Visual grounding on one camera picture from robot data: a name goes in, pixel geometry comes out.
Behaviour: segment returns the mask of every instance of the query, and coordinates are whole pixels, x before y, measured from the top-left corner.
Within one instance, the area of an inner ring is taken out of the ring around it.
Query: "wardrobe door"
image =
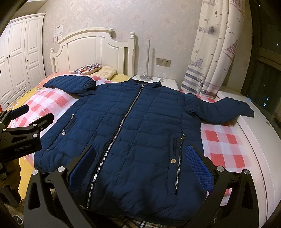
[[[43,17],[27,19],[25,32],[25,57],[28,78],[31,87],[35,87],[44,79],[45,71],[42,54]]]
[[[10,25],[8,24],[0,37],[0,104],[14,92],[8,62],[8,40]]]
[[[24,39],[27,19],[11,23],[9,35],[9,67],[14,91],[28,83]]]

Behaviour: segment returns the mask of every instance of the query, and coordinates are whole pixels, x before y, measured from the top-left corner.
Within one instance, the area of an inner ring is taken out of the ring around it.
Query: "pocket zipper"
[[[58,137],[64,132],[64,130],[66,129],[67,125],[64,127],[64,129],[60,132],[60,134],[58,135]]]
[[[178,180],[180,178],[180,168],[182,164],[182,143],[184,141],[185,135],[183,134],[180,139],[180,152],[179,152],[179,159],[178,159],[178,170],[176,173],[176,184],[175,184],[175,195],[178,194]]]

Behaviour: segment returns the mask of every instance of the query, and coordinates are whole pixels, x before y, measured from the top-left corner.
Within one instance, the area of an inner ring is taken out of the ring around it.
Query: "bedpost finial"
[[[135,39],[135,35],[136,35],[136,33],[135,33],[135,32],[130,32],[130,34],[131,34],[130,39]]]

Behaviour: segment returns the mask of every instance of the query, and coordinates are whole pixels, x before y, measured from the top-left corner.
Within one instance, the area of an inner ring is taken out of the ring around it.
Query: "blue gripper pad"
[[[214,188],[213,175],[191,145],[186,148],[186,158],[202,188],[211,192]]]
[[[79,162],[69,175],[68,189],[70,191],[74,191],[77,187],[82,185],[84,177],[87,175],[87,172],[96,158],[96,150],[93,146],[85,150],[86,152],[80,156]]]

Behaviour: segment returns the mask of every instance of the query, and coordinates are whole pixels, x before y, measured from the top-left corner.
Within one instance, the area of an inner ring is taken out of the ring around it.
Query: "white headboard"
[[[53,73],[73,71],[84,65],[100,63],[124,74],[125,66],[129,77],[134,76],[135,65],[135,32],[131,32],[128,42],[112,39],[112,28],[87,28],[75,31],[58,43],[60,48],[54,52],[51,48]],[[128,62],[125,63],[125,52],[128,49]]]

